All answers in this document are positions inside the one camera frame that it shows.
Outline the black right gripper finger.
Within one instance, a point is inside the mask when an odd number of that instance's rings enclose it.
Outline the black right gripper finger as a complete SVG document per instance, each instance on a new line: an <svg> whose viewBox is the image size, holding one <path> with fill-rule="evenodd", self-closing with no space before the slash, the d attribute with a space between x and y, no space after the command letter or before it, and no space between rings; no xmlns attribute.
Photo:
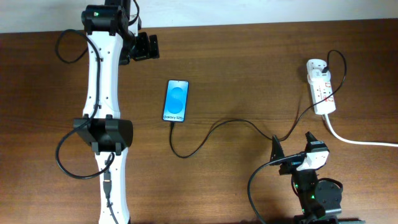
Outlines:
<svg viewBox="0 0 398 224"><path fill-rule="evenodd" d="M305 133L305 137L306 137L308 143L317 142L317 141L318 141L318 140L316 139L316 137L315 137L310 131L308 131L307 133Z"/></svg>
<svg viewBox="0 0 398 224"><path fill-rule="evenodd" d="M282 146L276 135L272 137L272 150L270 156L270 163L272 166L277 166L281 163L281 160L285 158Z"/></svg>

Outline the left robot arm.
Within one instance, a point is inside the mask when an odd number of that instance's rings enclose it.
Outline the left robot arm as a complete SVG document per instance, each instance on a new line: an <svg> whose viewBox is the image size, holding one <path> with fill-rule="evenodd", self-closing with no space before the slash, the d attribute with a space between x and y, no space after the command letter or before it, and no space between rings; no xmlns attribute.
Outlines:
<svg viewBox="0 0 398 224"><path fill-rule="evenodd" d="M81 14L88 44L88 93L82 118L73 127L95 154L100 181L100 223L130 223L126 198L126 160L133 124L121 119L118 102L119 66L159 58L156 35L141 30L136 1L105 1Z"/></svg>

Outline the blue Galaxy smartphone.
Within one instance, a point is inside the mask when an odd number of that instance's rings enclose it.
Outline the blue Galaxy smartphone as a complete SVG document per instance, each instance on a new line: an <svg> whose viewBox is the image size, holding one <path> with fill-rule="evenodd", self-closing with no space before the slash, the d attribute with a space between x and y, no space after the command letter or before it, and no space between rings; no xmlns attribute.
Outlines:
<svg viewBox="0 0 398 224"><path fill-rule="evenodd" d="M162 119L169 122L185 121L189 82L185 80L169 80L164 103Z"/></svg>

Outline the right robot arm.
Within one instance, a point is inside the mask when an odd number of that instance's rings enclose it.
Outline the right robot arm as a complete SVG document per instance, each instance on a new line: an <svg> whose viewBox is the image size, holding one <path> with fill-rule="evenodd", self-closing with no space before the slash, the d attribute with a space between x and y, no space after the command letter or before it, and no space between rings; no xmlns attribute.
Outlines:
<svg viewBox="0 0 398 224"><path fill-rule="evenodd" d="M302 208L302 214L294 216L294 223L338 223L343 185L337 180L317 176L317 170L326 164L330 151L311 132L305 137L304 151L285 156L280 141L273 136L270 161L273 166L280 167L280 175L291 176L291 185Z"/></svg>

